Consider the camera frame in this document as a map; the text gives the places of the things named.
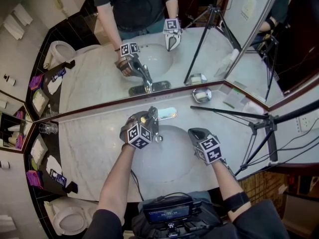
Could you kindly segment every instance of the display screen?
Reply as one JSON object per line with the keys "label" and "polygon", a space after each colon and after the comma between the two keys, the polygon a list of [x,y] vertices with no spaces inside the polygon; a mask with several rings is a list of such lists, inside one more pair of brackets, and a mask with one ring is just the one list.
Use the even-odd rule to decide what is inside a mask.
{"label": "display screen", "polygon": [[165,210],[158,210],[149,212],[151,222],[170,221],[189,215],[189,205],[177,206]]}

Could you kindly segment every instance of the sink basin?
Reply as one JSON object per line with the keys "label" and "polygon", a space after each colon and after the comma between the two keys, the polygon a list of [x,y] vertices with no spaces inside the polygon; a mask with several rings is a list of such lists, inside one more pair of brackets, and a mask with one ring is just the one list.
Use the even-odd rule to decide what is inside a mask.
{"label": "sink basin", "polygon": [[137,150],[132,170],[138,179],[150,183],[176,180],[187,174],[197,161],[187,132],[179,127],[160,125],[163,142],[155,141]]}
{"label": "sink basin", "polygon": [[[140,51],[138,53],[139,60],[142,65],[147,65],[151,78],[154,80],[165,74],[173,64],[173,55],[168,52],[163,45],[160,44],[144,44],[139,46]],[[131,76],[125,77],[126,80],[131,82],[142,82],[139,77]]]}

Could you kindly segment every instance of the chrome faucet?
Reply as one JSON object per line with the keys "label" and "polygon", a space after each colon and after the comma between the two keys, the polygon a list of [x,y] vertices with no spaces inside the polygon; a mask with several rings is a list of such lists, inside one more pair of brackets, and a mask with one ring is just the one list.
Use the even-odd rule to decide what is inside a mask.
{"label": "chrome faucet", "polygon": [[144,125],[151,130],[156,142],[163,141],[163,137],[159,135],[159,112],[157,108],[151,106],[149,112],[145,116]]}
{"label": "chrome faucet", "polygon": [[147,65],[142,65],[138,59],[137,54],[130,54],[126,56],[127,61],[129,62],[130,68],[133,71],[133,75],[141,77],[143,79],[143,86],[146,93],[152,93],[153,90],[153,80],[151,78],[149,69]]}

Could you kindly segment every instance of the tripod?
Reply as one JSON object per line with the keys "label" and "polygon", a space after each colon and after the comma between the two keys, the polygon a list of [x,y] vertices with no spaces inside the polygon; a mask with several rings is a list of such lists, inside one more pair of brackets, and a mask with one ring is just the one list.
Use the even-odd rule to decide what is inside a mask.
{"label": "tripod", "polygon": [[[199,107],[199,106],[191,106],[191,109],[198,109],[198,110],[204,110],[204,111],[211,111],[214,113],[217,113],[219,115],[222,115],[226,118],[229,118],[231,120],[234,120],[238,123],[241,123],[243,125],[246,125],[248,127],[251,128],[252,130],[252,136],[250,138],[245,156],[244,156],[244,160],[246,159],[246,162],[242,162],[239,170],[235,173],[235,176],[238,175],[241,171],[245,170],[248,167],[248,164],[253,160],[253,158],[257,155],[257,153],[261,150],[261,148],[265,145],[265,143],[268,141],[268,147],[271,153],[271,161],[277,161],[278,160],[278,156],[277,156],[277,147],[276,147],[276,139],[275,139],[275,134],[274,131],[277,130],[277,124],[283,123],[285,121],[288,120],[292,120],[294,118],[300,117],[302,115],[305,115],[307,113],[310,113],[314,110],[317,110],[319,108],[319,100],[314,101],[311,104],[308,104],[302,108],[299,108],[295,111],[292,111],[288,114],[282,115],[282,116],[277,116],[277,117],[273,117],[272,115],[268,114],[268,115],[257,115],[257,114],[249,114],[249,113],[240,113],[240,112],[235,112],[235,111],[227,111],[227,110],[219,110],[219,109],[214,109],[214,108],[206,108],[206,107]],[[258,123],[252,123],[250,121],[248,121],[248,124],[244,124],[240,121],[237,121],[235,119],[232,119],[230,117],[227,117],[223,114],[228,114],[231,116],[236,117],[237,119],[241,119],[241,120],[245,120],[248,121],[244,118],[241,117],[246,117],[246,118],[253,118],[253,119],[259,119],[262,120],[261,122]],[[255,151],[251,154],[254,143],[255,143],[255,139],[257,136],[257,130],[261,129],[261,128],[265,128],[266,130],[266,136],[265,138],[261,141],[261,143],[259,144],[259,146],[255,149]]]}
{"label": "tripod", "polygon": [[[261,41],[257,41],[257,42],[253,42],[250,46],[254,46],[257,44],[261,44],[261,43],[265,43],[266,45],[266,50],[265,51],[257,51],[257,50],[248,50],[246,51],[246,53],[260,53],[261,55],[263,55],[262,57],[262,61],[265,60],[266,63],[266,69],[267,69],[267,92],[266,92],[266,96],[265,96],[265,101],[267,101],[269,92],[270,92],[270,88],[271,88],[271,84],[273,82],[273,78],[274,78],[274,72],[275,72],[275,67],[276,67],[276,62],[277,62],[277,54],[278,54],[278,44],[279,42],[277,41],[277,39],[271,35],[271,37],[266,38],[264,40]],[[269,61],[269,52],[270,50],[273,48],[273,46],[275,47],[275,56],[274,56],[274,60],[273,60],[273,65],[272,67],[270,66],[270,61]]]}
{"label": "tripod", "polygon": [[[226,22],[225,22],[225,19],[220,11],[219,8],[217,7],[213,7],[213,5],[209,5],[208,8],[203,11],[197,18],[195,18],[190,24],[188,24],[183,30],[186,30],[187,28],[189,28],[191,25],[193,25],[196,21],[198,21],[198,19],[200,19],[201,17],[203,17],[206,13],[209,12],[209,17],[208,17],[208,21],[206,22],[206,25],[205,25],[205,28],[204,28],[204,31],[203,31],[203,34],[200,38],[200,41],[199,41],[199,44],[198,44],[198,47],[196,49],[196,52],[194,54],[194,58],[190,64],[190,67],[189,67],[189,70],[187,72],[187,75],[185,77],[185,80],[184,80],[184,84],[186,84],[187,80],[188,80],[188,77],[190,75],[190,72],[195,64],[195,61],[196,61],[196,58],[199,54],[199,51],[201,49],[201,46],[203,44],[203,41],[204,41],[204,38],[206,36],[206,33],[207,33],[207,30],[208,29],[211,29],[212,27],[214,27],[215,29],[217,29],[219,32],[221,32],[224,36],[226,36],[226,38],[230,41],[230,43],[232,44],[233,47],[235,47],[236,49],[238,49],[239,51],[241,51],[241,47],[240,45],[238,44],[237,40],[233,37],[233,35],[231,34],[230,32],[230,29],[228,28],[228,26],[226,25]],[[216,15],[220,16],[220,18],[222,19],[223,21],[223,24],[224,24],[224,28],[225,28],[225,32],[223,32],[222,30],[220,30],[217,26],[214,25],[214,21],[215,21],[215,18],[216,18]]]}

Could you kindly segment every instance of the electrical outlet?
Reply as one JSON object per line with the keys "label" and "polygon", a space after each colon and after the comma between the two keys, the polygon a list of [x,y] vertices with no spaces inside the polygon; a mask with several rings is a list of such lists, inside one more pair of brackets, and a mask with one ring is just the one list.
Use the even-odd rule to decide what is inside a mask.
{"label": "electrical outlet", "polygon": [[255,6],[257,1],[256,0],[244,0],[243,6],[241,7],[240,14],[243,18],[248,21],[249,18],[253,15]]}
{"label": "electrical outlet", "polygon": [[[315,121],[319,119],[319,109],[298,118],[299,129],[301,132],[308,131]],[[312,130],[319,128],[319,120],[316,122]]]}

